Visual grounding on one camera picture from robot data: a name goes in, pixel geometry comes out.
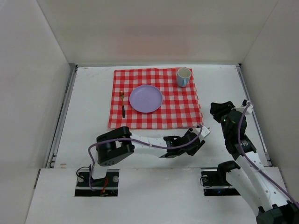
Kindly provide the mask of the white mug blue outside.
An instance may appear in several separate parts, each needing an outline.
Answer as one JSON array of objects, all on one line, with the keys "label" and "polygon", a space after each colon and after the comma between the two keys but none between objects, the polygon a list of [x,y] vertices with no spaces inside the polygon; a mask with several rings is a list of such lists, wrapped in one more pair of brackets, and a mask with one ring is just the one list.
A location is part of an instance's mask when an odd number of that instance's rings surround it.
[{"label": "white mug blue outside", "polygon": [[179,68],[176,74],[177,85],[180,87],[186,87],[191,76],[192,72],[189,68]]}]

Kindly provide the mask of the red white checkered cloth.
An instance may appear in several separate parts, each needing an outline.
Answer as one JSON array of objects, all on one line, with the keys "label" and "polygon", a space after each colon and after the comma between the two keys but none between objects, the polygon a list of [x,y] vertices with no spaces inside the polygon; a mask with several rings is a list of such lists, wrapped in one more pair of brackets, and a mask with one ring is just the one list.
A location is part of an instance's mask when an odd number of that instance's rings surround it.
[{"label": "red white checkered cloth", "polygon": [[[115,70],[108,127],[173,129],[202,124],[202,112],[194,79],[190,78],[186,87],[179,87],[176,82],[177,70],[177,68]],[[137,112],[129,103],[133,89],[143,84],[157,87],[163,95],[162,105],[154,112]],[[125,118],[122,117],[120,91],[124,92]]]}]

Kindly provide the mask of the gold fork dark handle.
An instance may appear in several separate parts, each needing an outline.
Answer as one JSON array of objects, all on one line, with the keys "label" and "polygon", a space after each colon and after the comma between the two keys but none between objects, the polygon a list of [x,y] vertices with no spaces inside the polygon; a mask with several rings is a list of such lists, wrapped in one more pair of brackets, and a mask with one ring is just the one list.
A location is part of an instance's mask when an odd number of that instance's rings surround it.
[{"label": "gold fork dark handle", "polygon": [[120,98],[121,98],[121,102],[122,102],[122,117],[125,118],[126,114],[125,114],[124,92],[123,91],[120,91]]}]

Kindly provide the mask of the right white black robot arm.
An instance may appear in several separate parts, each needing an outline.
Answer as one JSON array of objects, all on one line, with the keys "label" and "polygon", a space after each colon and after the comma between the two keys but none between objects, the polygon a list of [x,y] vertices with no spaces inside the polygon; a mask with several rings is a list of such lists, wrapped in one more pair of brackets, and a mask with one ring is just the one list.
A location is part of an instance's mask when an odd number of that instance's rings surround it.
[{"label": "right white black robot arm", "polygon": [[211,103],[210,114],[221,124],[225,146],[233,160],[218,165],[222,183],[233,186],[252,209],[258,224],[297,224],[299,204],[266,173],[256,147],[246,135],[246,115],[253,111],[244,100]]}]

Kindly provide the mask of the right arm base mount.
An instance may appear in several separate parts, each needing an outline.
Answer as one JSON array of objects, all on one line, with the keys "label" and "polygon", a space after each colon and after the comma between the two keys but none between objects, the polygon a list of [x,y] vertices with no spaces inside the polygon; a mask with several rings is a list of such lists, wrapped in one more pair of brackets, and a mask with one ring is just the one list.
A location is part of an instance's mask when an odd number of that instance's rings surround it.
[{"label": "right arm base mount", "polygon": [[202,169],[200,184],[203,187],[204,196],[239,196],[239,192],[223,180],[217,169]]}]

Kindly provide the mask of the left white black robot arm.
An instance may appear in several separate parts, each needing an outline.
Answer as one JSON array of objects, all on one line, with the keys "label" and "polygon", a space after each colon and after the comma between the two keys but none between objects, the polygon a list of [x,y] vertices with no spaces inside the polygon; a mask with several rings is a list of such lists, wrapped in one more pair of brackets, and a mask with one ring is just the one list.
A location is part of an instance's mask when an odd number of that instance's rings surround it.
[{"label": "left white black robot arm", "polygon": [[206,126],[190,128],[180,136],[148,138],[130,132],[127,126],[114,129],[96,139],[88,148],[92,160],[89,166],[89,180],[92,180],[95,159],[91,153],[94,147],[98,155],[98,164],[102,167],[113,166],[133,153],[149,154],[158,158],[172,159],[182,154],[194,156],[205,144],[204,138],[210,134]]}]

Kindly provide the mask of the lilac round plate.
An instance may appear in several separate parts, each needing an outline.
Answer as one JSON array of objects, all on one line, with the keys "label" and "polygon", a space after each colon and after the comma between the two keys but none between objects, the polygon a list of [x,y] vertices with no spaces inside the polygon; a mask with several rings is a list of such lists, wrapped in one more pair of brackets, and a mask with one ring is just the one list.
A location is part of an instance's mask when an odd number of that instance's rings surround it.
[{"label": "lilac round plate", "polygon": [[133,89],[129,96],[130,105],[141,113],[156,111],[163,102],[161,91],[152,85],[141,85]]}]

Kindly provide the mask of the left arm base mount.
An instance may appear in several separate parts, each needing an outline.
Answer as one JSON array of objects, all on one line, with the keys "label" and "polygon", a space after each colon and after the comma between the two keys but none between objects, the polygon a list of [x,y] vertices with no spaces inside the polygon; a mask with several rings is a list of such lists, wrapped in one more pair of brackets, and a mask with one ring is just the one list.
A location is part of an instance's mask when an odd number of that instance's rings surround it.
[{"label": "left arm base mount", "polygon": [[106,176],[99,179],[89,178],[90,167],[81,167],[76,171],[76,197],[117,197],[119,169],[108,169]]}]

